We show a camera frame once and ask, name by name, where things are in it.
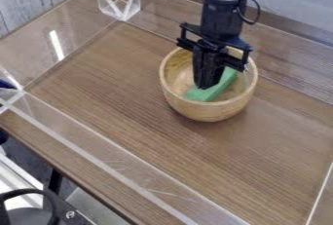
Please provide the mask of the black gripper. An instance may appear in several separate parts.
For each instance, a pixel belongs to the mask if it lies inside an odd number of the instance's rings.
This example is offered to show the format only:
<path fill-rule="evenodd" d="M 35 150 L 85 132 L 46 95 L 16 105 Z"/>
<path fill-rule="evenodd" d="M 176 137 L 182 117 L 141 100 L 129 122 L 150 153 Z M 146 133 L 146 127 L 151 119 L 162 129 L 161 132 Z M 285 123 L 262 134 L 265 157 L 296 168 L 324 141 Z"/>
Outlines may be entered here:
<path fill-rule="evenodd" d="M 188 22 L 180 24 L 180 28 L 177 45 L 193 52 L 194 82 L 200 89 L 218 84 L 225 66 L 240 72 L 248 69 L 253 47 L 240 37 L 216 39 Z"/>

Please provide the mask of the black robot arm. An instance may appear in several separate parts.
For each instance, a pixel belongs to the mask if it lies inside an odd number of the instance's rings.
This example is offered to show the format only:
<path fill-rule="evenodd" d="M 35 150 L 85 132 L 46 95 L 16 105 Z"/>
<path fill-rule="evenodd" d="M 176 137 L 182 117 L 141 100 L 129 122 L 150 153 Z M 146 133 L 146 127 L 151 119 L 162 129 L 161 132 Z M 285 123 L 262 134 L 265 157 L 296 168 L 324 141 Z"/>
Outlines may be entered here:
<path fill-rule="evenodd" d="M 194 83 L 202 90 L 218 84 L 225 69 L 244 72 L 253 47 L 241 39 L 244 24 L 258 22 L 257 0 L 204 0 L 201 24 L 180 24 L 177 46 L 193 53 Z"/>

